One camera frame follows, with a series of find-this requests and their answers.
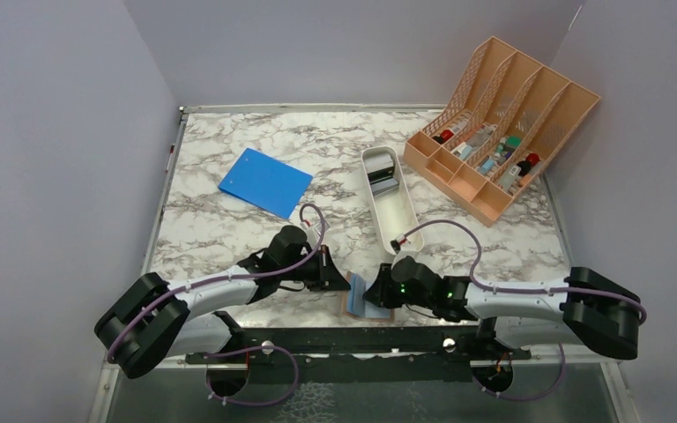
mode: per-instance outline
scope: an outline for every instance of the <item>organizer compartment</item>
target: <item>organizer compartment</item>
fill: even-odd
[[[543,173],[599,100],[597,94],[492,37],[474,51],[445,110],[406,144],[404,160],[492,226]],[[440,146],[433,137],[454,124],[458,130]],[[491,133],[477,134],[481,128]],[[474,136],[486,140],[463,162],[452,151]],[[500,166],[480,174],[480,164],[487,156],[494,157],[500,138],[509,136],[519,137],[520,145]],[[540,167],[514,182],[510,192],[500,189],[502,175],[532,152],[539,155]]]

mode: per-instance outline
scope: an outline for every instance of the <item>robotic arm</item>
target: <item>robotic arm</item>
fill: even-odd
[[[573,268],[566,278],[552,281],[493,282],[472,278],[473,271],[469,276],[440,276],[407,256],[394,265],[382,263],[375,283],[364,295],[379,307],[414,305],[429,308],[450,322],[478,320],[478,328],[251,329],[239,327],[227,313],[217,311],[260,301],[286,280],[301,281],[313,292],[349,290],[321,240],[322,236],[316,241],[299,227],[284,226],[266,249],[227,271],[180,281],[165,281],[148,273],[97,322],[94,332],[108,348],[108,357],[129,378],[145,375],[167,356],[187,353],[190,363],[211,364],[222,360],[211,361],[197,353],[226,353],[266,343],[292,353],[340,355],[342,366],[347,366],[346,356],[356,353],[394,350],[426,356],[416,360],[413,368],[405,360],[407,375],[383,371],[383,377],[406,378],[399,380],[470,380],[471,360],[496,360],[504,353],[528,358],[518,350],[524,345],[583,344],[607,357],[632,360],[637,356],[638,328],[644,318],[639,298],[586,268]],[[287,267],[293,269],[277,271]],[[242,276],[247,274],[271,276]],[[219,282],[208,284],[214,279]],[[278,373],[274,355],[251,356],[245,366],[262,364]],[[300,371],[303,379],[314,382],[335,382],[341,377],[350,382],[393,361],[379,360],[353,360],[345,372],[337,372],[333,361],[330,371],[323,373],[313,360],[313,367],[307,369],[312,373]],[[445,367],[450,362],[463,363],[458,375],[451,374],[450,366]],[[474,376],[498,391],[510,386],[509,382],[493,384],[491,377]]]

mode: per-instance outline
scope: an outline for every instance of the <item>white marble surface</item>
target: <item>white marble surface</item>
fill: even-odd
[[[374,280],[384,260],[359,171],[364,148],[390,145],[402,157],[404,142],[434,113],[284,113],[191,115],[165,205],[152,271],[163,278],[195,278],[221,271],[265,247],[286,220],[220,192],[219,181],[247,147],[314,175],[302,198],[323,210],[331,225],[326,243],[336,265]],[[546,197],[528,189],[491,228],[404,167],[419,221],[454,219],[479,237],[483,278],[542,280],[567,274]],[[298,225],[297,211],[290,222]],[[447,275],[463,275],[474,246],[451,226],[425,229],[418,260]],[[419,325],[440,321],[396,310],[394,323],[364,323],[340,313],[341,293],[289,293],[227,311],[242,326]]]

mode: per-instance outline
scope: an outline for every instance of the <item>purple cable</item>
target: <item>purple cable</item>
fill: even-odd
[[[242,353],[250,353],[251,351],[262,351],[262,350],[276,350],[280,353],[286,354],[287,357],[292,361],[292,367],[294,367],[294,380],[292,381],[292,385],[289,386],[289,389],[286,390],[284,395],[281,397],[278,397],[276,399],[273,399],[271,401],[263,401],[262,403],[251,403],[250,401],[241,401],[239,399],[229,399],[229,397],[220,397],[219,395],[214,392],[214,389],[212,389],[212,385],[209,382],[209,378],[206,377],[206,387],[209,389],[211,392],[211,395],[209,396],[209,399],[211,398],[217,398],[223,401],[223,404],[230,403],[230,404],[237,404],[237,405],[247,405],[248,407],[268,407],[271,405],[276,405],[285,399],[289,398],[290,395],[294,393],[295,390],[297,390],[297,385],[300,383],[300,367],[297,365],[297,359],[292,355],[291,352],[289,352],[286,348],[282,348],[277,345],[258,345],[258,346],[251,346],[249,348],[242,348],[241,350],[237,351],[232,351],[232,352],[219,352],[216,354],[206,354],[206,358],[225,358],[225,357],[231,357],[233,355],[238,355]]]
[[[484,388],[481,383],[474,379],[477,384],[481,387],[482,392],[487,393],[488,395],[491,395],[492,397],[496,397],[497,399],[503,399],[505,401],[516,401],[516,402],[527,402],[527,401],[536,401],[544,397],[548,397],[551,395],[552,392],[554,392],[557,388],[559,388],[560,385],[562,385],[562,382],[564,382],[565,376],[567,375],[567,357],[564,355],[564,347],[562,344],[557,344],[559,346],[559,376],[557,376],[556,380],[554,383],[552,383],[551,387],[549,387],[547,390],[543,390],[539,392],[538,394],[531,395],[529,397],[516,397],[516,396],[508,396],[508,395],[497,395],[496,392],[492,390],[488,390],[487,388]]]
[[[473,242],[476,244],[476,258],[473,260],[473,263],[471,264],[471,269],[468,271],[468,276],[471,278],[471,281],[473,282],[474,285],[476,285],[479,289],[482,289],[484,291],[488,292],[493,292],[495,289],[492,286],[484,285],[481,282],[479,282],[478,279],[476,279],[475,276],[473,276],[473,272],[476,270],[476,265],[479,264],[479,261],[481,260],[481,252],[483,249],[481,248],[481,243],[479,242],[479,238],[476,237],[476,235],[471,232],[470,229],[467,227],[461,225],[460,223],[457,223],[455,220],[450,220],[450,219],[435,219],[435,220],[430,220],[429,222],[424,222],[414,229],[410,230],[409,232],[405,233],[404,236],[406,238],[409,237],[409,235],[413,234],[414,232],[422,229],[425,226],[429,225],[434,225],[435,223],[447,223],[449,225],[457,226],[460,229],[463,229],[464,232],[466,232],[472,239]],[[542,293],[581,293],[581,294],[586,294],[586,295],[595,295],[598,297],[606,297],[606,298],[611,298],[613,300],[618,300],[618,301],[623,301],[632,306],[634,309],[640,312],[640,324],[645,323],[647,320],[647,310],[645,307],[640,304],[637,301],[632,300],[631,298],[620,295],[618,293],[607,293],[604,291],[599,291],[597,289],[587,289],[587,288],[573,288],[571,286],[566,286],[563,288],[553,288],[551,291],[548,291],[546,289],[526,289],[526,288],[497,288],[498,293],[524,293],[524,294],[542,294]]]
[[[305,210],[306,207],[310,207],[311,209],[315,210],[317,212],[318,218],[320,218],[320,236],[318,237],[317,240],[317,245],[316,248],[310,251],[305,258],[300,260],[299,262],[292,264],[291,266],[285,267],[284,269],[279,269],[277,271],[267,271],[264,273],[251,273],[251,274],[242,274],[242,275],[232,275],[230,278],[229,276],[215,276],[211,277],[208,279],[200,280],[196,282],[195,284],[190,284],[191,289],[196,289],[200,288],[201,286],[213,284],[215,282],[221,282],[224,280],[229,280],[229,279],[257,279],[257,278],[270,278],[273,276],[278,276],[283,273],[287,273],[288,271],[293,271],[294,269],[302,266],[305,264],[312,256],[316,254],[318,251],[317,246],[320,246],[323,243],[323,237],[325,235],[325,218],[323,217],[323,213],[320,211],[320,209],[312,204],[312,203],[306,203],[303,204],[302,207],[300,207],[300,220],[304,221],[302,218],[302,212]],[[185,291],[185,286],[180,286],[177,287],[176,289],[172,291],[168,291],[166,293],[163,293],[160,297],[158,297],[156,300],[152,301],[148,306],[145,308],[142,308],[141,311],[134,317],[129,324],[126,325],[126,328],[121,331],[121,334],[118,335],[118,338],[113,341],[113,344],[110,345],[110,348],[108,348],[108,356],[107,360],[108,363],[115,363],[115,351],[118,349],[120,344],[123,342],[123,340],[126,338],[126,336],[133,330],[133,328],[141,321],[141,319],[144,318],[145,315],[149,314],[152,310],[157,308],[163,301],[166,299],[177,295],[178,293],[182,293]]]

